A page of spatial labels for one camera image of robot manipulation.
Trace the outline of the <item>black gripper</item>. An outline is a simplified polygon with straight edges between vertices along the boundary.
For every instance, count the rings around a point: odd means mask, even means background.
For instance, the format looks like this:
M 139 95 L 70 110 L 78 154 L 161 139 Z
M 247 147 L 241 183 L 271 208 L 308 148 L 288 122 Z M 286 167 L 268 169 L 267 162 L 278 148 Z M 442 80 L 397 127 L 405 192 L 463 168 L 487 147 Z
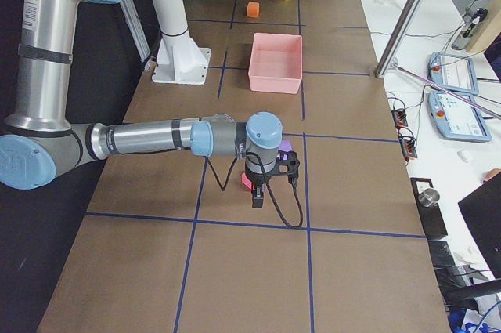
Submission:
M 252 182 L 252 207 L 263 208 L 264 203 L 264 186 L 266 178 L 262 174 L 257 174 L 252 171 L 244 172 L 247 178 Z

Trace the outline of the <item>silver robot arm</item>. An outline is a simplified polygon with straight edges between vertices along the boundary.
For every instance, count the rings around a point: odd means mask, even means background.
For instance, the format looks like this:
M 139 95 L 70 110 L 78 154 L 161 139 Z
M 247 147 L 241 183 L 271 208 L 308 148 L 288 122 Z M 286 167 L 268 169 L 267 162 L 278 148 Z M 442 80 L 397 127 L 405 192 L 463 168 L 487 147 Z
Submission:
M 226 114 L 125 125 L 72 125 L 66 118 L 77 8 L 83 1 L 24 0 L 16 109 L 1 138 L 1 181 L 30 190 L 70 170 L 118 154 L 190 150 L 244 160 L 252 205 L 262 206 L 269 180 L 291 156 L 280 149 L 283 126 L 260 112 L 239 122 Z

